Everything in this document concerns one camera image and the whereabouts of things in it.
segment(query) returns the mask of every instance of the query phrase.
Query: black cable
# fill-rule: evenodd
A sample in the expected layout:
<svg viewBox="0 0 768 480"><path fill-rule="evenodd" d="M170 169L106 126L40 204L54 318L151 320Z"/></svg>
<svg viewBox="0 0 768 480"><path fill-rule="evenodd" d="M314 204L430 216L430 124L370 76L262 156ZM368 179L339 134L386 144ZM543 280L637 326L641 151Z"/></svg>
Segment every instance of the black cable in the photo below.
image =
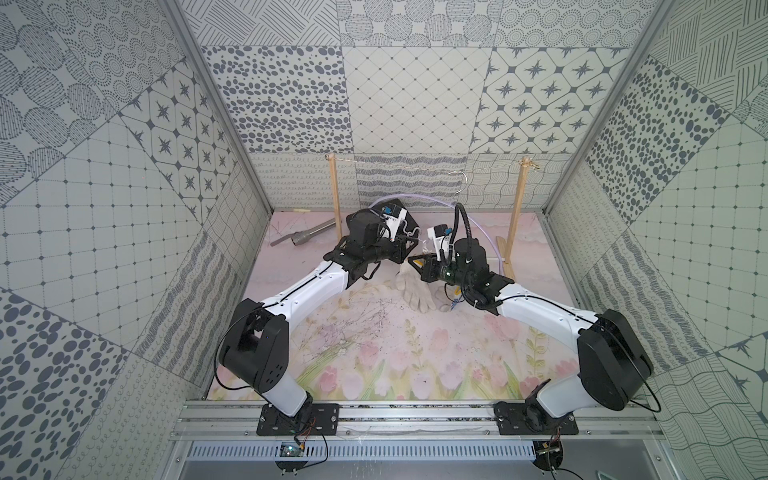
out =
<svg viewBox="0 0 768 480"><path fill-rule="evenodd" d="M451 303L453 303L453 302L461 303L461 302L464 301L464 295L463 294L461 296L459 296L458 300L457 299L453 299L453 298L451 298L448 295L448 284L447 283L443 283L442 291L445 293L445 298L447 298Z"/></svg>
<svg viewBox="0 0 768 480"><path fill-rule="evenodd" d="M382 223L382 227L386 228L386 231L389 232L389 236L387 238L392 238L392 231L389 229L389 225Z"/></svg>
<svg viewBox="0 0 768 480"><path fill-rule="evenodd" d="M324 442L325 442L325 444L326 444L326 457L325 457L324 459L320 460L320 461L319 461L319 462L317 462L317 463L313 463L312 465L307 465L307 466L305 466L304 468L302 468L302 470L304 470L305 468L313 467L313 466L315 466L315 465L320 465L321 463L323 463L323 462L327 462L327 461L328 461L328 454L329 454L329 449L328 449L328 440L326 440L326 436L325 436L325 435L323 435L321 432L318 432L318 433L319 433L319 434L320 434L320 435L323 437L323 441L324 441Z"/></svg>
<svg viewBox="0 0 768 480"><path fill-rule="evenodd" d="M373 278L373 275L376 273L376 271L379 269L379 267L382 266L381 262L376 262L376 268L373 269L371 274L369 276L362 275L360 278L363 280L371 280Z"/></svg>
<svg viewBox="0 0 768 480"><path fill-rule="evenodd" d="M581 480L584 480L581 477L581 475L579 475L578 473L574 472L573 470L568 470L567 468L558 468L557 471L558 472L568 472L568 473L570 473L572 475L576 475L577 478L580 478Z"/></svg>
<svg viewBox="0 0 768 480"><path fill-rule="evenodd" d="M634 371L637 372L637 375L640 376L640 380L643 381L643 385L645 385L645 388L648 389L648 392L650 392L650 395L652 397L654 397L654 401L656 402L656 405L658 405L658 409L652 409L650 407L650 404L649 405L643 405L642 403L635 402L633 399L630 399L630 402L632 402L633 404L635 404L635 405L637 405L639 407L643 407L648 412L652 412L652 413L659 413L659 412L661 412L661 402L659 402L658 397L656 397L656 392L654 392L653 389L650 387L650 385L648 385L648 382L645 381L645 378L643 377L643 374L640 373L640 369L638 369L637 365L635 365L634 362L631 360L631 357L630 357L629 352L627 351L627 349L624 348L624 345L619 341L618 338L616 338L616 336L614 335L613 332L611 332L607 328L603 328L603 330L608 332L608 335L613 337L613 339L616 341L616 343L618 343L619 347L621 347L621 350L624 352L624 355L626 355L627 358L630 359L629 363L632 365L632 368L634 368Z"/></svg>
<svg viewBox="0 0 768 480"><path fill-rule="evenodd" d="M225 338L227 338L227 334L230 332L230 330L232 330L232 327L233 327L233 326L235 326L235 325L237 325L237 323L238 323L239 321L241 321L241 320L242 320L242 319L244 319L245 317L249 316L251 313L253 313L253 312L248 312L248 313L246 313L245 315L243 315L242 317L240 317L239 319L237 319L237 320L235 320L234 322L232 322L232 325L230 325L230 328L228 328L228 329L227 329L227 331L226 331L226 332L224 332L224 334L221 336L221 340L219 340L219 344L218 344L218 346L216 347L216 350L215 350L215 352L214 352L214 378L216 379L216 382L219 384L219 386L220 386L221 388L225 389L225 390L233 390L233 391L234 391L234 390L242 390L242 389L249 389L249 388L252 388L250 385L239 386L239 387L237 387L237 388L235 388L235 389L233 389L233 388L231 388L231 387L228 387L228 386L224 385L224 384L221 382L221 380L219 380L219 372L217 372L217 371L216 371L216 370L217 370L217 368L216 368L216 363L217 363L217 361L216 361L216 357L218 356L218 353L219 353L219 349L221 348L221 343L223 343L224 339L225 339Z"/></svg>
<svg viewBox="0 0 768 480"><path fill-rule="evenodd" d="M573 316L575 316L575 317L576 317L576 319L579 319L579 320L584 320L586 323L590 323L590 324L594 325L594 322L593 322L593 321L591 321L591 320L587 320L587 319L585 319L583 316L580 316L580 315L576 315L575 313L571 312L569 309L565 308L564 306L560 305L559 303L557 303L557 302L553 302L552 300L549 300L549 299L545 299L543 296L536 296L536 295L512 295L512 296L507 296L507 297L505 297L505 298L502 298L502 299L500 299L500 300L496 300L494 303L492 303L492 305L493 305L493 306L499 306L499 305L501 305L501 304L502 304L502 303L503 303L505 300L509 300L509 299L512 299L512 298L532 298L532 299L536 299L536 300L542 300L542 301L544 301L544 302L546 302L546 303L550 303L551 305L554 305L554 306L556 306L556 307L557 307L557 308L559 308L560 310L563 310L564 312L566 312L566 313L568 313L568 314L570 314L570 315L573 315Z"/></svg>
<svg viewBox="0 0 768 480"><path fill-rule="evenodd" d="M281 298L279 302L277 302L277 303L273 303L272 305L263 306L263 307L261 307L261 308L269 308L269 307L271 307L271 306L275 306L275 305L277 305L278 303L282 303L282 302L284 302L286 298L288 298L289 296L291 296L291 295L292 295L293 293L295 293L295 292L296 292L298 289L300 289L300 288L304 288L304 287L305 287L305 286L306 286L306 285L307 285L309 282L311 282L312 280L316 279L318 275L323 275L323 274L326 272L326 270L328 270L328 269L329 269L329 268L330 268L332 265L333 265L333 262L329 263L329 264L328 264L328 266L327 266L327 267L325 267L325 268L323 269L323 271L322 271L322 272L320 272L320 273L316 274L315 276L313 276L312 278L310 278L310 279L309 279L309 280L307 280L306 282L302 283L302 284L301 284L301 285L299 285L298 287L296 287L296 288L294 288L293 290L291 290L291 291L289 291L288 293L286 293L286 295L285 295L283 298Z"/></svg>
<svg viewBox="0 0 768 480"><path fill-rule="evenodd" d="M461 202L456 202L455 211L458 211L462 215L462 221L464 222L464 228L467 234L467 253L464 257L465 263L471 263L472 262L472 227L470 227L469 225L469 217L467 216L467 210L464 208L464 205Z"/></svg>

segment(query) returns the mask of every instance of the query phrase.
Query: metal hook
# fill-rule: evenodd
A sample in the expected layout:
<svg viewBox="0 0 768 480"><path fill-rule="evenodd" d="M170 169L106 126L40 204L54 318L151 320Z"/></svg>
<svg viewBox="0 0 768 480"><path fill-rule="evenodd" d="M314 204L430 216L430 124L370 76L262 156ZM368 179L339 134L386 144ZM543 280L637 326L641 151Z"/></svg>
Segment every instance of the metal hook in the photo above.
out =
<svg viewBox="0 0 768 480"><path fill-rule="evenodd" d="M454 175L454 174L462 174L464 175L464 184L462 184L462 187L458 190L458 192L454 192L453 194L460 194L462 191L464 191L464 186L469 184L469 177L467 177L467 174L463 170L454 170L453 172L449 172L448 175Z"/></svg>

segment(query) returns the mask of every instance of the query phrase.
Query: grid pattern tile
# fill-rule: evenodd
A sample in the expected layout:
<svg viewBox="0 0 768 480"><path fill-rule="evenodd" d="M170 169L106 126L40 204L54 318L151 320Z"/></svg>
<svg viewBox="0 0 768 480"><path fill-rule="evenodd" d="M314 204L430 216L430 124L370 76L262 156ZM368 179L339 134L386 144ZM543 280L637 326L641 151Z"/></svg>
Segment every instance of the grid pattern tile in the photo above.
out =
<svg viewBox="0 0 768 480"><path fill-rule="evenodd" d="M466 154L488 53L343 47L355 152Z"/></svg>
<svg viewBox="0 0 768 480"><path fill-rule="evenodd" d="M2 282L121 346L138 338L200 231L119 118L2 216Z"/></svg>
<svg viewBox="0 0 768 480"><path fill-rule="evenodd" d="M718 349L768 331L767 144L730 118L632 225Z"/></svg>

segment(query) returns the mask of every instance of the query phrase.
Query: star pattern tile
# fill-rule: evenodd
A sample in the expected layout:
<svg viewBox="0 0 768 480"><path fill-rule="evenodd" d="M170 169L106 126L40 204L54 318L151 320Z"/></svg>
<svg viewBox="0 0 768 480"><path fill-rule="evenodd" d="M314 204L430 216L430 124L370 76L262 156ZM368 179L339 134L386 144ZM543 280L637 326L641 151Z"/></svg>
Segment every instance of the star pattern tile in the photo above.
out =
<svg viewBox="0 0 768 480"><path fill-rule="evenodd" d="M626 48L493 48L470 151L573 154Z"/></svg>
<svg viewBox="0 0 768 480"><path fill-rule="evenodd" d="M185 60L119 114L201 224L221 195L234 153Z"/></svg>

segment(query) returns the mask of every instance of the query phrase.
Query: black mounting plate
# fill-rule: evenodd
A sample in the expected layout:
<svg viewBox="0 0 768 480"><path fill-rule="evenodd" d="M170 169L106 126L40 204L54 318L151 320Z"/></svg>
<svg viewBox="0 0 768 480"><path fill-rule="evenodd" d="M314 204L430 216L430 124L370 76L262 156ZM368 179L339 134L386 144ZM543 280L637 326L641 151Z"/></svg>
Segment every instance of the black mounting plate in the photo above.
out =
<svg viewBox="0 0 768 480"><path fill-rule="evenodd" d="M336 427L339 426L339 404L338 403L313 403L310 421L315 419L315 425L312 427L310 435L325 436L335 435ZM301 433L297 431L296 425L290 417L286 417L280 410L272 404L266 404L261 409L261 419L256 429L256 434L261 437L273 435L295 435Z"/></svg>
<svg viewBox="0 0 768 480"><path fill-rule="evenodd" d="M525 404L523 402L497 402L493 405L499 435L552 435L554 429L534 432L525 424ZM564 418L560 423L560 435L578 435L576 419Z"/></svg>

